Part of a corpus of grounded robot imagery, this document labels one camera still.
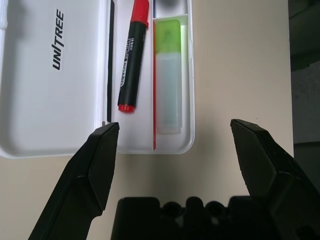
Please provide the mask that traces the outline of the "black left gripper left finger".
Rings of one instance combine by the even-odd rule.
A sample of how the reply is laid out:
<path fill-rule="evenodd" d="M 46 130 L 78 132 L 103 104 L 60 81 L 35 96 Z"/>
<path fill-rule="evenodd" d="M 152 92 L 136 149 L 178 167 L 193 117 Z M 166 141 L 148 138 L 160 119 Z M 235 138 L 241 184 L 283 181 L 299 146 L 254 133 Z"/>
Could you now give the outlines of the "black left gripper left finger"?
<path fill-rule="evenodd" d="M 120 126 L 97 128 L 65 166 L 29 239 L 85 240 L 106 209 Z"/>

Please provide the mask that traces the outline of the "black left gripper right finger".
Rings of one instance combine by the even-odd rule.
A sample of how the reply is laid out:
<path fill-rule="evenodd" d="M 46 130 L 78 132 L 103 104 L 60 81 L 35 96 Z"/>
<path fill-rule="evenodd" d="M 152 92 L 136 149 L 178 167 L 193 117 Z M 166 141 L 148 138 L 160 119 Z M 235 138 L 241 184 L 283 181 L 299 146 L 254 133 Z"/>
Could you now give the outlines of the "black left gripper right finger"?
<path fill-rule="evenodd" d="M 241 119 L 230 122 L 242 177 L 262 201 L 281 238 L 320 238 L 320 194 L 294 158 L 270 133 Z"/>

